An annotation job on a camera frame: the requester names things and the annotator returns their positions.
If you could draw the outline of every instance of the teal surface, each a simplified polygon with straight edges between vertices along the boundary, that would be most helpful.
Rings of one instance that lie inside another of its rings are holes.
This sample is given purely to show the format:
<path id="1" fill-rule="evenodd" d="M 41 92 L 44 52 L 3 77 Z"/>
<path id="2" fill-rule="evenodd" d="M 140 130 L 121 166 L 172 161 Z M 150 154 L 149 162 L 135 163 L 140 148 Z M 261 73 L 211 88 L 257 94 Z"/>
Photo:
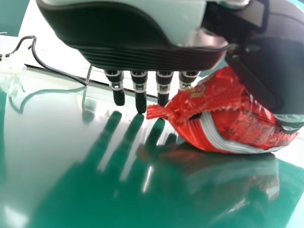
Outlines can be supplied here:
<path id="1" fill-rule="evenodd" d="M 0 93 L 0 228 L 303 227 L 294 151 L 200 152 L 137 115 L 131 94 L 116 107 L 106 87 L 20 78 L 24 92 Z"/>
<path id="2" fill-rule="evenodd" d="M 0 32 L 7 36 L 17 37 L 23 22 L 29 0 L 0 1 Z"/>

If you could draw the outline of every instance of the black fingertip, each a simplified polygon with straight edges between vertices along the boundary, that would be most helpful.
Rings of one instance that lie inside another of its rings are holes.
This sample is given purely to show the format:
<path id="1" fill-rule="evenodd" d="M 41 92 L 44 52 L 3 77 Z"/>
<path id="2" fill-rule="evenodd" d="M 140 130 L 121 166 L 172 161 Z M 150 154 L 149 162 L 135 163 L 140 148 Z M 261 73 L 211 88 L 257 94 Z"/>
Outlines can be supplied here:
<path id="1" fill-rule="evenodd" d="M 167 103 L 169 102 L 169 94 L 158 94 L 157 95 L 157 103 L 160 106 L 166 106 Z"/>
<path id="2" fill-rule="evenodd" d="M 135 93 L 136 109 L 138 114 L 143 114 L 147 111 L 147 93 Z"/>
<path id="3" fill-rule="evenodd" d="M 117 106 L 124 106 L 125 96 L 124 89 L 122 90 L 113 90 L 114 102 Z"/>

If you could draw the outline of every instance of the ridged black surface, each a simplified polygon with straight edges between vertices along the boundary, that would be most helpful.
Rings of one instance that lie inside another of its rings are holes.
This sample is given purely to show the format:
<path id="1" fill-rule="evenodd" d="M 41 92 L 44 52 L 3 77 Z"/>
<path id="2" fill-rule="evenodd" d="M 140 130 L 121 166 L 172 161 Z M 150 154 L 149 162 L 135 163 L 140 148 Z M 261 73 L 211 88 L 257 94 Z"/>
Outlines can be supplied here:
<path id="1" fill-rule="evenodd" d="M 68 6 L 37 3 L 56 35 L 97 68 L 200 71 L 213 68 L 224 54 L 225 48 L 174 46 L 154 19 L 130 5 L 107 1 Z"/>
<path id="2" fill-rule="evenodd" d="M 135 50 L 126 48 L 82 48 L 72 46 L 93 66 L 101 69 L 146 71 L 209 70 L 216 66 L 223 52 L 204 52 L 199 48 L 176 50 Z"/>

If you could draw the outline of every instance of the reflective surface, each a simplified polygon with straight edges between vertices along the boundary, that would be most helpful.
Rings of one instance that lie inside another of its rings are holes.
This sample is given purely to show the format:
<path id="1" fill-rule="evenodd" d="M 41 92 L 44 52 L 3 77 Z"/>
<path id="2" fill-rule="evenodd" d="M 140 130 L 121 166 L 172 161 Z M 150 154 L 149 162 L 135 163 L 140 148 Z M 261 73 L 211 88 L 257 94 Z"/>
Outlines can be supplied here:
<path id="1" fill-rule="evenodd" d="M 199 152 L 131 94 L 116 107 L 108 88 L 21 81 L 0 93 L 0 228 L 303 227 L 303 139 L 283 160 Z"/>

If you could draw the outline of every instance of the black cable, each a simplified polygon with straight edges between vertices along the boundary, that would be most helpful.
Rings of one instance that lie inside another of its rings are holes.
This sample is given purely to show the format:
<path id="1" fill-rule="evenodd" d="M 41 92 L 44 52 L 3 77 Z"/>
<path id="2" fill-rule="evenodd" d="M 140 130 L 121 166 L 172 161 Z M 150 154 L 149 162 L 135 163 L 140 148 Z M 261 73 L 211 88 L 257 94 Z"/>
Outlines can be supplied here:
<path id="1" fill-rule="evenodd" d="M 35 36 L 25 36 L 23 38 L 21 38 L 21 40 L 19 41 L 19 43 L 17 44 L 16 48 L 9 54 L 5 54 L 5 57 L 10 57 L 11 54 L 15 53 L 16 51 L 19 50 L 22 42 L 26 39 L 33 39 L 33 42 L 32 42 L 32 45 L 31 45 L 31 49 L 32 49 L 32 54 L 33 54 L 33 57 L 34 59 L 42 66 L 44 67 L 45 69 L 48 69 L 49 71 L 52 71 L 54 73 L 57 73 L 57 74 L 60 74 L 60 75 L 63 75 L 63 76 L 67 76 L 81 84 L 83 84 L 84 86 L 87 86 L 87 83 L 85 81 L 83 81 L 82 79 L 78 78 L 77 76 L 74 76 L 72 74 L 69 74 L 69 73 L 66 73 L 66 72 L 63 72 L 61 70 L 57 70 L 55 68 L 52 68 L 51 66 L 45 64 L 44 62 L 42 62 L 42 60 L 37 56 L 37 53 L 36 53 L 36 41 L 37 41 L 37 37 Z"/>
<path id="2" fill-rule="evenodd" d="M 83 86 L 83 87 L 80 87 L 80 88 L 77 88 L 77 89 L 68 89 L 68 90 L 65 90 L 65 89 L 43 89 L 43 90 L 39 90 L 39 91 L 36 91 L 32 94 L 29 94 L 27 95 L 23 101 L 21 102 L 21 105 L 20 105 L 20 109 L 18 109 L 15 104 L 13 103 L 13 100 L 11 97 L 9 97 L 9 103 L 11 105 L 11 107 L 19 114 L 23 114 L 23 110 L 24 110 L 24 107 L 25 107 L 25 104 L 34 96 L 36 95 L 41 95 L 41 94 L 48 94 L 48 93 L 58 93 L 58 94 L 70 94 L 70 93 L 77 93 L 77 92 L 80 92 L 82 90 L 86 90 L 86 86 Z"/>

